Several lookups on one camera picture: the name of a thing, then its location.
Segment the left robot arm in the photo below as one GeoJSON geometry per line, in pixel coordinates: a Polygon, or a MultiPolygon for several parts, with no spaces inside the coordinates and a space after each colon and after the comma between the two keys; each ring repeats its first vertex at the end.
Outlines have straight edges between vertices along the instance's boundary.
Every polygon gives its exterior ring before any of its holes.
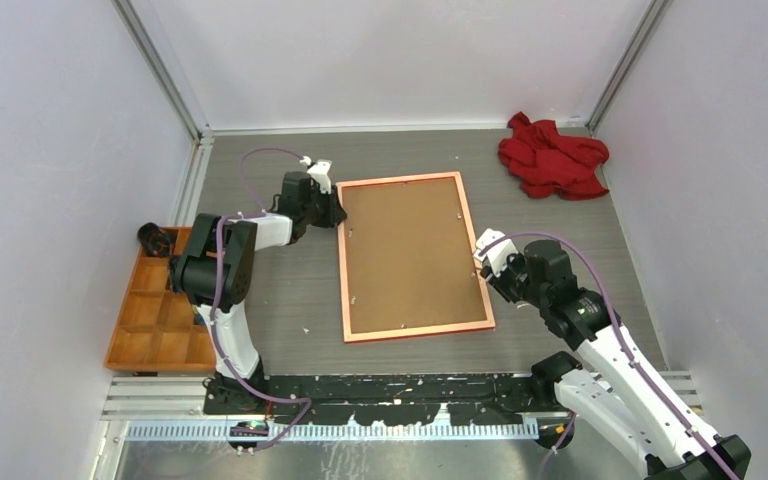
{"type": "Polygon", "coordinates": [[[273,207],[254,216],[200,214],[183,254],[171,270],[171,285],[203,318],[216,359],[214,381],[229,387],[240,412],[258,412],[266,393],[261,356],[254,347],[245,300],[261,250],[292,245],[309,227],[335,228],[347,219],[330,178],[331,162],[319,160],[284,175],[273,207]]]}

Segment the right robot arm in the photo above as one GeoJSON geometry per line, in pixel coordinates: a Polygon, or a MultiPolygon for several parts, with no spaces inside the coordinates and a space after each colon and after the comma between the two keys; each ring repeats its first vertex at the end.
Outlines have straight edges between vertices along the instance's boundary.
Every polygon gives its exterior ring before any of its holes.
{"type": "Polygon", "coordinates": [[[535,307],[569,348],[533,365],[534,403],[588,422],[643,479],[745,478],[748,445],[719,434],[658,373],[603,282],[579,285],[570,260],[577,248],[548,233],[522,249],[513,239],[492,229],[479,237],[481,277],[507,302],[535,307]]]}

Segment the red picture frame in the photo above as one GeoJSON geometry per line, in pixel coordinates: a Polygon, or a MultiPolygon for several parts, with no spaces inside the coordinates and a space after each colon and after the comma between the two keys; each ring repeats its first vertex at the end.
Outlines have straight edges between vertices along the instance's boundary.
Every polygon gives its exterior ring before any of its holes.
{"type": "Polygon", "coordinates": [[[338,228],[343,339],[495,328],[459,172],[343,181],[338,228]]]}

